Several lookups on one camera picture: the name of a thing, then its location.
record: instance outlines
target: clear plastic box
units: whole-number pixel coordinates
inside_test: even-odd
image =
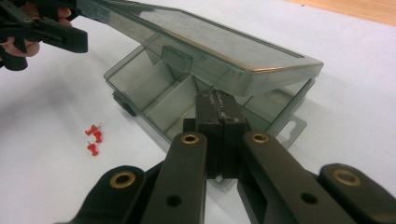
[[[255,130],[277,134],[323,63],[189,12],[128,1],[77,1],[81,12],[138,41],[105,74],[115,99],[168,142],[194,118],[194,97],[235,96]]]

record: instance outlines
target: white table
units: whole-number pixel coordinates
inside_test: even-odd
[[[296,115],[308,122],[290,153],[317,173],[352,165],[396,195],[396,27],[276,0],[143,3],[183,8],[325,63]],[[90,51],[41,45],[15,73],[0,70],[0,223],[74,217],[108,170],[147,170],[164,152],[112,98],[103,74],[138,44],[85,18]],[[84,130],[101,123],[93,157]],[[237,191],[208,186],[206,223],[248,223]]]

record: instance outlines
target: red thumbtack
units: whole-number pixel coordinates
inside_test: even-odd
[[[97,156],[99,154],[99,152],[96,150],[96,145],[95,144],[91,144],[90,142],[88,142],[87,149],[92,152],[93,156]]]
[[[96,140],[95,140],[96,143],[102,142],[102,138],[101,138],[102,133],[100,131],[94,132],[93,135],[96,138]]]
[[[90,135],[91,133],[94,133],[96,131],[98,131],[98,128],[95,125],[92,125],[89,130],[85,131],[85,134]]]

